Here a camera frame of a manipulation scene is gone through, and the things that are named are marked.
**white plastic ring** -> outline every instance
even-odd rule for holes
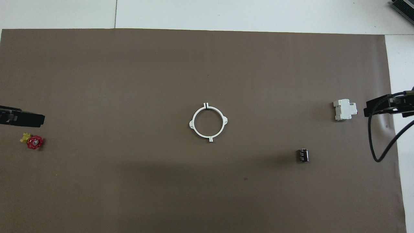
[[[199,133],[199,132],[197,131],[197,129],[195,128],[195,125],[194,125],[194,122],[195,122],[195,117],[197,116],[197,114],[198,114],[199,112],[201,112],[202,110],[207,110],[207,109],[212,109],[212,110],[214,110],[214,111],[218,112],[218,113],[220,114],[220,116],[221,116],[221,119],[223,119],[223,125],[221,126],[220,131],[219,131],[218,133],[216,133],[215,135],[213,135],[213,136],[205,136],[205,135],[202,135],[201,133]],[[203,137],[203,138],[208,138],[210,142],[213,142],[213,138],[214,138],[214,137],[217,137],[217,136],[218,136],[218,135],[219,135],[219,134],[223,131],[224,126],[227,124],[227,122],[228,122],[227,117],[225,117],[225,116],[221,113],[221,111],[220,111],[220,110],[218,110],[218,109],[217,109],[217,108],[215,108],[215,107],[208,106],[208,103],[204,103],[204,107],[200,108],[199,110],[197,110],[197,111],[194,113],[193,119],[192,119],[192,121],[190,121],[190,128],[194,129],[194,131],[195,131],[195,132],[196,132],[196,133],[197,133],[200,137]]]

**black cable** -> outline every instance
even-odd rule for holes
[[[406,92],[405,91],[403,91],[403,92],[398,92],[398,93],[395,93],[395,94],[392,94],[392,95],[389,95],[389,96],[387,96],[387,97],[385,97],[385,98],[383,98],[383,99],[381,99],[380,101],[378,101],[375,105],[374,105],[374,107],[372,108],[372,111],[371,111],[371,113],[369,114],[369,117],[368,117],[368,140],[369,140],[369,147],[370,147],[370,149],[371,149],[371,154],[372,154],[372,157],[374,158],[374,160],[375,160],[375,162],[377,162],[377,163],[379,163],[379,162],[381,162],[383,159],[384,159],[384,157],[385,157],[385,155],[388,153],[388,151],[391,149],[391,147],[393,146],[393,144],[397,141],[397,139],[405,132],[405,131],[407,131],[411,126],[413,126],[414,125],[414,121],[411,121],[410,123],[408,123],[408,125],[406,125],[404,128],[402,128],[402,130],[400,130],[400,132],[398,132],[397,133],[397,135],[395,135],[395,137],[390,141],[390,143],[388,144],[388,146],[385,148],[385,150],[384,150],[384,152],[381,154],[381,156],[380,156],[380,158],[377,158],[377,156],[375,155],[375,152],[374,152],[374,147],[373,147],[373,145],[372,145],[372,137],[371,137],[371,119],[372,119],[372,116],[375,114],[375,110],[378,108],[378,106],[380,106],[383,102],[385,102],[385,101],[387,101],[388,99],[391,99],[391,98],[393,98],[393,97],[396,97],[396,96],[399,96],[399,95],[405,95],[406,94]]]

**white panel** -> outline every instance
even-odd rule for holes
[[[116,28],[414,34],[388,0],[118,0]]]
[[[391,92],[411,90],[414,86],[414,35],[387,35],[385,36],[385,42],[387,44],[388,65],[390,68]],[[403,118],[401,114],[395,114],[395,133],[398,133],[412,120],[414,120],[414,116]],[[414,126],[407,130],[397,141],[402,197],[408,233],[414,233],[413,145]]]
[[[113,28],[116,0],[0,0],[0,29]]]

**brown mat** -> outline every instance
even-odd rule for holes
[[[390,93],[384,36],[3,30],[1,232],[405,232],[396,145],[372,159],[365,101]],[[332,102],[359,115],[336,122]],[[209,143],[188,122],[228,117]],[[205,111],[200,132],[220,119]],[[380,152],[395,135],[376,116]],[[42,150],[22,133],[46,139]],[[307,148],[310,162],[297,162]]]

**red valve handle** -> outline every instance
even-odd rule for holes
[[[36,148],[42,146],[42,144],[43,144],[42,137],[35,135],[35,136],[29,138],[29,140],[27,141],[27,148],[36,149]]]

